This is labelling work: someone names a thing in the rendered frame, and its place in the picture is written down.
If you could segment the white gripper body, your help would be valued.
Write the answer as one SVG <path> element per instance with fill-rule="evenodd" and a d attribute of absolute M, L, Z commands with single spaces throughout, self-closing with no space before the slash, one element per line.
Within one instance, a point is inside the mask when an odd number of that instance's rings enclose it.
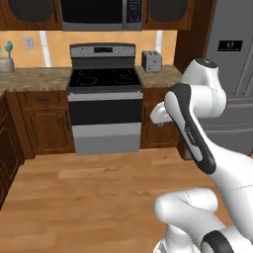
<path fill-rule="evenodd" d="M 158 103 L 150 113 L 150 118 L 152 122 L 157 125 L 158 123 L 170 123 L 172 121 L 171 117 L 167 113 L 164 103 Z"/>

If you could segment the silver stove bottom drawer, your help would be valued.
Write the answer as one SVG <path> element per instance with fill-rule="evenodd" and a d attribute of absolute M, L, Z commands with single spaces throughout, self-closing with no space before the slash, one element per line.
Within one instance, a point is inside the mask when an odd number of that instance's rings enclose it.
<path fill-rule="evenodd" d="M 140 149 L 141 123 L 73 126 L 72 132 L 78 154 L 137 152 Z"/>

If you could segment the silver and black stove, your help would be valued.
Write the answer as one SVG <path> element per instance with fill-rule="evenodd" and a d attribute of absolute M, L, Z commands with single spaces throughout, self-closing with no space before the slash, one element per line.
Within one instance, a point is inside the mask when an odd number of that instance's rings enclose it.
<path fill-rule="evenodd" d="M 75 43 L 67 98 L 73 94 L 141 92 L 134 67 L 135 45 L 120 42 Z"/>

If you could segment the silver toaster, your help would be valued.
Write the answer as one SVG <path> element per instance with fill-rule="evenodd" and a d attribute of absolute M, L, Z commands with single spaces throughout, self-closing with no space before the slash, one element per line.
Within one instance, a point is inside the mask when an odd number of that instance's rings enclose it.
<path fill-rule="evenodd" d="M 144 50 L 141 53 L 141 66 L 146 72 L 160 72 L 162 56 L 156 50 Z"/>

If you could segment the black oven door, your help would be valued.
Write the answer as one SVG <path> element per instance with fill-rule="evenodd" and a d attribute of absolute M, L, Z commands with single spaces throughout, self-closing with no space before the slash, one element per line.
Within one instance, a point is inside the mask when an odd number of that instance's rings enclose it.
<path fill-rule="evenodd" d="M 140 123 L 141 111 L 141 99 L 69 103 L 73 126 Z"/>

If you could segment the brown tall side panel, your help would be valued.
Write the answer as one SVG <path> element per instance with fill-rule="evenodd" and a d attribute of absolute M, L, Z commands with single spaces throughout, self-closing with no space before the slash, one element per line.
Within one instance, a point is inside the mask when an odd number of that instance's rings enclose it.
<path fill-rule="evenodd" d="M 179 31 L 174 55 L 174 66 L 183 73 L 194 58 L 206 56 L 215 0 L 195 0 L 192 26 Z"/>

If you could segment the silver fridge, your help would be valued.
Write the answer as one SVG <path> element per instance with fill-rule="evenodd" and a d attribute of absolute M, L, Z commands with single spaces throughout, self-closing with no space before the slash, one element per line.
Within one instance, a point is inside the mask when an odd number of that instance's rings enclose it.
<path fill-rule="evenodd" d="M 226 93 L 223 114 L 200 123 L 217 145 L 244 153 L 253 152 L 253 0 L 216 0 L 207 52 L 194 56 L 185 70 L 184 83 L 213 80 L 207 74 L 215 62 Z"/>

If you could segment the brown base cupboard run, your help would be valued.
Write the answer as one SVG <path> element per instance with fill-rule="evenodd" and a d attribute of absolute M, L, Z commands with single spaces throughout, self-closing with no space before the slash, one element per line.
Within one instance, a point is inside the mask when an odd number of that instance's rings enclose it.
<path fill-rule="evenodd" d="M 64 90 L 7 92 L 6 97 L 26 159 L 74 152 Z"/>

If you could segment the silver and black microwave oven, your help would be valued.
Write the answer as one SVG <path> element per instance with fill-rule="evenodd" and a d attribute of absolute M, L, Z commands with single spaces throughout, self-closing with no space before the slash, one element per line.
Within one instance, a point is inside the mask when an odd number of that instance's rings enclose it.
<path fill-rule="evenodd" d="M 142 0 L 59 0 L 68 32 L 141 31 Z"/>

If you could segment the dark brown side cupboard run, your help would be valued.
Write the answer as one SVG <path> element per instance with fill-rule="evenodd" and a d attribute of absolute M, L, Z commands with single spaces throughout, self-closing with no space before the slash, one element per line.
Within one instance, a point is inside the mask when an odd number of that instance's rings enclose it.
<path fill-rule="evenodd" d="M 0 96 L 0 210 L 25 156 L 11 116 L 7 95 Z"/>

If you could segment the white utensil pot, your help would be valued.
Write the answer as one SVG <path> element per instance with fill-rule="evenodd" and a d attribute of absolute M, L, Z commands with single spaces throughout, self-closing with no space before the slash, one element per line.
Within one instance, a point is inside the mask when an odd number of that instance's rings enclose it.
<path fill-rule="evenodd" d="M 0 58 L 0 72 L 13 72 L 14 60 L 12 58 L 4 57 Z"/>

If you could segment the teal kitchen utensil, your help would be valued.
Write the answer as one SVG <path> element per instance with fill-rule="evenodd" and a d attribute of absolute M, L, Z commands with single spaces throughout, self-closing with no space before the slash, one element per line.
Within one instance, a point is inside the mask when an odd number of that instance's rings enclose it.
<path fill-rule="evenodd" d="M 13 44 L 11 41 L 7 41 L 5 44 L 4 44 L 4 48 L 5 50 L 8 52 L 8 57 L 11 57 L 11 51 L 13 49 Z"/>

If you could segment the brown wall cupboard glass door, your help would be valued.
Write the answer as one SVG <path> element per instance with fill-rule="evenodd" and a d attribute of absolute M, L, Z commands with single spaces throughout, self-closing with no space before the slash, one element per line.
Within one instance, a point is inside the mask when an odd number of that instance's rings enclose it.
<path fill-rule="evenodd" d="M 144 30 L 189 30 L 192 25 L 195 0 L 143 0 Z"/>
<path fill-rule="evenodd" d="M 0 0 L 0 31 L 61 31 L 59 0 Z"/>

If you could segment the white wall socket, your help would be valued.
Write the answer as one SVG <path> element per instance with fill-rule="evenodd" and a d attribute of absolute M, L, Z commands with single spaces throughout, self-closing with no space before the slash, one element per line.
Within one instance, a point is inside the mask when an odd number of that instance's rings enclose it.
<path fill-rule="evenodd" d="M 24 36 L 25 46 L 27 50 L 34 50 L 35 45 L 31 36 Z"/>

